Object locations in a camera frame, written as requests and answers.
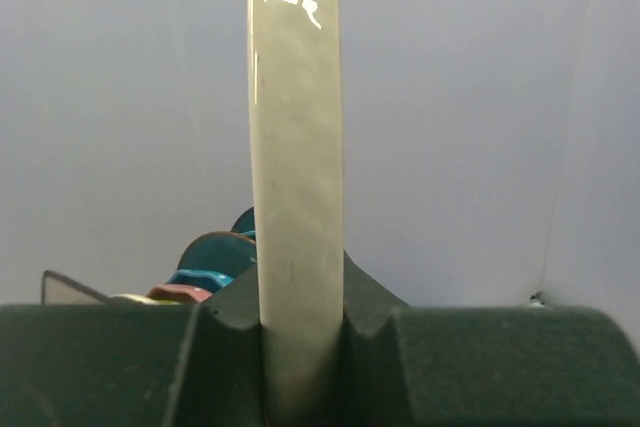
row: white backdrop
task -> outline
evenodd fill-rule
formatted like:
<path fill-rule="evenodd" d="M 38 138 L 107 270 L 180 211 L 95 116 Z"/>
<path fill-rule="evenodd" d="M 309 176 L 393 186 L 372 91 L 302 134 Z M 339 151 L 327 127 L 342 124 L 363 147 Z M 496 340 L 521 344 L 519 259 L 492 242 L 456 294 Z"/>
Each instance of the white backdrop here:
<path fill-rule="evenodd" d="M 341 0 L 347 250 L 640 345 L 639 0 Z M 246 0 L 0 0 L 0 302 L 166 280 L 251 204 Z"/>

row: white plastic handle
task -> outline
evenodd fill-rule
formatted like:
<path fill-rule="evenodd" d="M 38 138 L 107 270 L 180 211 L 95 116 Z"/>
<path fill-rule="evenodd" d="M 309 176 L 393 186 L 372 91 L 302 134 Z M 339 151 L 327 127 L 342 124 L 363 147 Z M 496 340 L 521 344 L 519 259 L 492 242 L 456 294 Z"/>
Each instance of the white plastic handle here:
<path fill-rule="evenodd" d="M 338 1 L 248 4 L 260 317 L 278 424 L 326 398 L 343 318 Z"/>

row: cream-colored bar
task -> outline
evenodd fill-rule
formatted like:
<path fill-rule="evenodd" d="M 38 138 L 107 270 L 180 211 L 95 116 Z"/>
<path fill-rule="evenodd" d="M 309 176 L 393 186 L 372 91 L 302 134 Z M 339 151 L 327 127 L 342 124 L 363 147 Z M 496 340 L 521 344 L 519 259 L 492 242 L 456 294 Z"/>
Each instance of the cream-colored bar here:
<path fill-rule="evenodd" d="M 323 401 L 343 317 L 337 0 L 248 0 L 251 165 L 271 425 Z"/>

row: gray background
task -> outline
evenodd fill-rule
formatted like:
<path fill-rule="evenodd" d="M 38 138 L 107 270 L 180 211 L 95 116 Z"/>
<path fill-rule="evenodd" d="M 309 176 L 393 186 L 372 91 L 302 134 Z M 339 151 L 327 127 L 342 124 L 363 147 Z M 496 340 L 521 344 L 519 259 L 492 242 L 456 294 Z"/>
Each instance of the gray background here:
<path fill-rule="evenodd" d="M 340 0 L 346 245 L 419 305 L 640 345 L 639 0 Z M 166 280 L 251 204 L 246 0 L 0 0 L 0 302 Z"/>

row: white wall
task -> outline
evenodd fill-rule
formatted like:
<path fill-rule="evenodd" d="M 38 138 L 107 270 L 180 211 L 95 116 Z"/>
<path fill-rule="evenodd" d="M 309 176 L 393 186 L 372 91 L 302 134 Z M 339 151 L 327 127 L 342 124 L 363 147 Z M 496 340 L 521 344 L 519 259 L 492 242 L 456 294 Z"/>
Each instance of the white wall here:
<path fill-rule="evenodd" d="M 250 205 L 245 4 L 0 0 L 0 302 L 144 292 Z M 341 0 L 355 260 L 425 305 L 544 274 L 640 339 L 637 6 Z"/>

